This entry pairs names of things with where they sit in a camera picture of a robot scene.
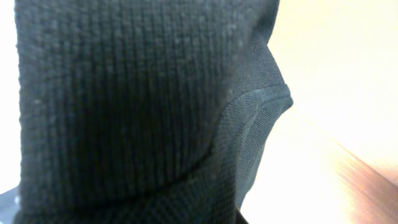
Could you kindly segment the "black polo shirt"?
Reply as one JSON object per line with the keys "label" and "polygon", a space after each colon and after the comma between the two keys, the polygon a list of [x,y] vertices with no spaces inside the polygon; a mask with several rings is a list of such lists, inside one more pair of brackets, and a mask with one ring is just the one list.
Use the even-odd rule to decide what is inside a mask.
{"label": "black polo shirt", "polygon": [[15,223],[236,223],[292,98],[278,1],[17,0]]}

